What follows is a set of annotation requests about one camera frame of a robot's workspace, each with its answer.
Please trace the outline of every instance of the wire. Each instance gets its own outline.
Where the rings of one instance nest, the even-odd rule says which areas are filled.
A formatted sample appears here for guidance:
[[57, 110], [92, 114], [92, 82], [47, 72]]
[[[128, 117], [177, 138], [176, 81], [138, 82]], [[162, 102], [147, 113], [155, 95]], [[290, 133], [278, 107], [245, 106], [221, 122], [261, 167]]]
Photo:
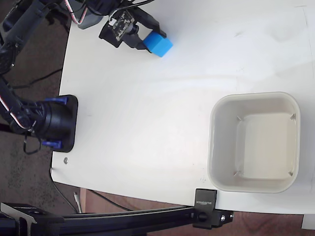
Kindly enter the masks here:
[[81, 5], [81, 7], [80, 7], [79, 9], [77, 9], [77, 10], [71, 12], [71, 11], [69, 11], [69, 9], [65, 9], [65, 8], [63, 8], [63, 7], [61, 7], [61, 6], [59, 5], [59, 7], [60, 7], [63, 11], [66, 11], [66, 12], [68, 12], [68, 13], [70, 13], [70, 14], [72, 14], [72, 13], [77, 13], [77, 12], [81, 11], [85, 6], [86, 6], [86, 0], [83, 1], [82, 5]]
[[75, 17], [75, 15], [74, 15], [74, 12], [73, 12], [72, 7], [71, 7], [71, 5], [69, 3], [69, 0], [64, 0], [64, 3], [66, 5], [66, 7], [68, 8], [74, 23], [76, 23], [77, 25], [82, 24], [82, 22], [84, 21], [85, 15], [87, 14], [88, 8], [86, 7], [84, 9], [84, 11], [82, 13], [82, 16], [81, 16], [81, 19], [78, 21], [77, 18]]
[[108, 201], [109, 203], [113, 204], [114, 206], [119, 207], [120, 209], [123, 209], [123, 210], [126, 210], [126, 211], [132, 211], [132, 210], [130, 210], [130, 209], [124, 207], [124, 206], [121, 206], [121, 205], [119, 205], [119, 204], [117, 204], [117, 203], [115, 203], [115, 202], [109, 200], [107, 197], [105, 197], [105, 196], [103, 196], [103, 195], [101, 195], [101, 194], [95, 192], [94, 190], [90, 190], [90, 189], [89, 189], [89, 191], [92, 192], [92, 193], [94, 193], [94, 194], [96, 194], [96, 195], [98, 195], [100, 198], [103, 198], [104, 200]]
[[[133, 7], [137, 7], [137, 6], [142, 6], [142, 5], [151, 3], [152, 1], [154, 1], [154, 0], [145, 0], [145, 1], [138, 2], [138, 3], [136, 3], [136, 4], [132, 4], [132, 5], [129, 5], [129, 6], [118, 7], [118, 8], [116, 8], [116, 9], [114, 9], [113, 11], [111, 11], [111, 13], [108, 15], [108, 20], [110, 21], [111, 18], [113, 17], [113, 15], [114, 15], [117, 11], [126, 10], [126, 9], [133, 8]], [[87, 8], [88, 8], [88, 10], [89, 10], [90, 12], [92, 12], [92, 13], [93, 13], [94, 15], [96, 15], [96, 16], [105, 16], [105, 15], [96, 13], [96, 12], [93, 11], [89, 6], [87, 6]]]
[[51, 183], [53, 184], [53, 186], [55, 187], [55, 189], [57, 190], [57, 192], [62, 196], [62, 198], [69, 204], [69, 206], [74, 210], [74, 212], [76, 214], [79, 214], [78, 210], [71, 204], [71, 202], [63, 195], [63, 193], [59, 190], [59, 188], [56, 186], [55, 182], [53, 181], [53, 178], [51, 177], [51, 169], [52, 169], [52, 165], [53, 165], [53, 157], [51, 158], [50, 161], [50, 168], [49, 168], [49, 178], [51, 180]]
[[[2, 99], [2, 97], [0, 96], [0, 102], [1, 104], [4, 106], [4, 108], [6, 109], [7, 112], [10, 112], [10, 109], [8, 108], [8, 106], [6, 105], [6, 103], [4, 102], [4, 100]], [[10, 112], [10, 115], [12, 116], [12, 118], [15, 120], [15, 122], [22, 128], [22, 129], [28, 129], [27, 127], [24, 127], [19, 120], [16, 118], [16, 116]]]
[[24, 153], [27, 154], [27, 155], [35, 154], [35, 153], [39, 152], [40, 149], [41, 149], [41, 139], [40, 139], [40, 137], [39, 137], [36, 133], [34, 133], [34, 134], [35, 134], [35, 136], [36, 136], [37, 139], [38, 139], [39, 147], [38, 147], [38, 149], [33, 150], [33, 151], [26, 151], [26, 144], [27, 144], [28, 133], [25, 132], [25, 135], [24, 135], [24, 144], [23, 144], [23, 151], [24, 151]]
[[39, 82], [39, 81], [45, 80], [45, 79], [49, 78], [50, 76], [52, 76], [52, 75], [54, 75], [54, 74], [56, 74], [56, 73], [58, 73], [58, 72], [60, 72], [60, 71], [62, 71], [62, 70], [63, 70], [63, 69], [60, 68], [60, 69], [58, 69], [58, 70], [55, 70], [55, 71], [51, 72], [51, 73], [48, 74], [48, 75], [45, 75], [45, 76], [43, 76], [43, 77], [41, 77], [41, 78], [38, 78], [38, 79], [36, 79], [36, 80], [31, 81], [30, 83], [28, 83], [28, 84], [26, 84], [26, 85], [12, 86], [12, 88], [13, 88], [13, 89], [26, 89], [26, 88], [29, 88], [29, 87], [32, 86], [33, 84], [36, 84], [36, 83]]
[[123, 7], [118, 7], [116, 8], [115, 10], [113, 10], [109, 15], [108, 15], [108, 21], [110, 21], [113, 17], [113, 15], [118, 12], [118, 11], [121, 11], [121, 10], [126, 10], [126, 9], [129, 9], [129, 8], [134, 8], [134, 7], [137, 7], [137, 6], [143, 6], [145, 4], [148, 4], [148, 3], [151, 3], [153, 2], [154, 0], [145, 0], [145, 1], [142, 1], [142, 2], [138, 2], [138, 3], [135, 3], [135, 4], [132, 4], [130, 6], [123, 6]]

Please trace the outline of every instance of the black clamp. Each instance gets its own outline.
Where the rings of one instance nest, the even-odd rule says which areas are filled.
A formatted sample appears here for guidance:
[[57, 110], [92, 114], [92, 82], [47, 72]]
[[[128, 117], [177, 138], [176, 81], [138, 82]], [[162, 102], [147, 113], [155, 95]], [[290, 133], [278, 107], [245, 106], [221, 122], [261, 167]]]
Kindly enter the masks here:
[[232, 211], [215, 209], [216, 200], [216, 190], [196, 189], [193, 227], [210, 230], [233, 221]]

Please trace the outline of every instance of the blue bracket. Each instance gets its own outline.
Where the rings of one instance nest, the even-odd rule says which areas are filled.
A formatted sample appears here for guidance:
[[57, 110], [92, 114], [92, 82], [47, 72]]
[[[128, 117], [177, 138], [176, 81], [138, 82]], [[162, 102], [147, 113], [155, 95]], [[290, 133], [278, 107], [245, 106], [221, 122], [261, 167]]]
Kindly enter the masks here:
[[55, 149], [61, 149], [62, 148], [62, 142], [61, 141], [53, 141], [53, 142], [42, 141], [41, 144], [43, 146], [52, 147], [52, 148], [55, 148]]
[[67, 97], [53, 97], [53, 98], [45, 98], [45, 102], [60, 102], [64, 105], [67, 104], [68, 98]]
[[164, 38], [156, 32], [151, 32], [143, 40], [143, 44], [148, 48], [151, 53], [158, 55], [159, 57], [164, 56], [168, 50], [173, 47], [171, 41], [168, 38]]

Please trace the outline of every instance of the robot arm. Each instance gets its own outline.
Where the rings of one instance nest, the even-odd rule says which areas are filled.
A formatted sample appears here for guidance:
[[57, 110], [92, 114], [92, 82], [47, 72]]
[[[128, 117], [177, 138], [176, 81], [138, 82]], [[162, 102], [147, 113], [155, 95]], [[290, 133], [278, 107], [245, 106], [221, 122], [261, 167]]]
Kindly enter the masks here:
[[0, 115], [14, 133], [31, 132], [40, 144], [68, 152], [74, 144], [76, 97], [68, 95], [41, 102], [28, 101], [19, 98], [1, 76], [14, 66], [16, 56], [37, 25], [58, 4], [59, 0], [19, 0], [1, 23]]

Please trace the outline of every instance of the black cable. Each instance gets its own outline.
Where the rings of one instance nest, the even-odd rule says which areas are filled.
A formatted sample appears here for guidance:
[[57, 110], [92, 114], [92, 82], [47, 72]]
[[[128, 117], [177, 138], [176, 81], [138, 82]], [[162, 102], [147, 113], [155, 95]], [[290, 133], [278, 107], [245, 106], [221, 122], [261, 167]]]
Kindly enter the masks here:
[[48, 75], [45, 75], [45, 76], [43, 76], [43, 77], [41, 77], [41, 78], [38, 78], [38, 79], [36, 79], [36, 80], [31, 81], [30, 83], [28, 83], [28, 84], [26, 84], [26, 85], [12, 86], [12, 88], [13, 88], [13, 89], [25, 89], [25, 88], [29, 88], [29, 87], [32, 86], [33, 84], [35, 84], [35, 83], [37, 83], [37, 82], [39, 82], [39, 81], [45, 80], [45, 79], [49, 78], [50, 76], [52, 76], [52, 75], [54, 75], [54, 74], [56, 74], [56, 73], [58, 73], [58, 72], [60, 72], [60, 71], [62, 71], [62, 70], [63, 70], [63, 69], [60, 68], [60, 69], [58, 69], [58, 70], [55, 70], [55, 71], [51, 72], [51, 73], [48, 74]]
[[53, 178], [51, 177], [51, 169], [52, 169], [52, 165], [53, 165], [53, 157], [51, 157], [51, 161], [50, 161], [50, 168], [49, 168], [49, 178], [51, 180], [51, 183], [53, 184], [53, 186], [55, 187], [55, 189], [57, 190], [57, 192], [62, 196], [62, 198], [69, 204], [69, 206], [74, 210], [74, 212], [76, 214], [79, 214], [79, 211], [71, 204], [71, 202], [63, 195], [63, 193], [59, 190], [59, 188], [56, 186]]
[[36, 135], [36, 133], [35, 133], [35, 136], [37, 137], [38, 143], [39, 143], [38, 149], [33, 150], [33, 151], [26, 151], [28, 132], [27, 132], [27, 131], [25, 132], [25, 135], [24, 135], [24, 143], [23, 143], [23, 151], [24, 151], [24, 153], [27, 154], [27, 155], [35, 154], [35, 153], [39, 152], [40, 149], [41, 149], [41, 139], [40, 139], [40, 137], [39, 137], [38, 135]]
[[[109, 19], [111, 18], [111, 16], [116, 13], [117, 11], [120, 11], [120, 10], [126, 10], [126, 9], [129, 9], [129, 8], [133, 8], [133, 7], [137, 7], [137, 6], [143, 6], [145, 4], [148, 4], [148, 3], [151, 3], [152, 1], [154, 0], [145, 0], [145, 1], [142, 1], [142, 2], [138, 2], [138, 3], [135, 3], [135, 4], [132, 4], [130, 6], [124, 6], [124, 7], [118, 7], [116, 9], [114, 9], [110, 14], [109, 14]], [[89, 6], [87, 6], [87, 9], [92, 12], [92, 14], [96, 15], [96, 16], [105, 16], [105, 15], [102, 15], [102, 14], [98, 14], [96, 13], [95, 11], [93, 11]]]
[[89, 191], [92, 192], [92, 193], [94, 193], [94, 194], [96, 194], [96, 195], [98, 195], [100, 198], [103, 198], [104, 200], [108, 201], [109, 203], [113, 204], [114, 206], [117, 206], [117, 207], [120, 208], [120, 209], [123, 209], [123, 210], [126, 210], [126, 211], [132, 211], [132, 210], [130, 210], [130, 209], [124, 207], [124, 206], [121, 206], [121, 205], [119, 205], [119, 204], [117, 204], [117, 203], [115, 203], [115, 202], [109, 200], [107, 197], [104, 197], [103, 195], [101, 195], [101, 194], [95, 192], [94, 190], [90, 190], [90, 189], [89, 189]]

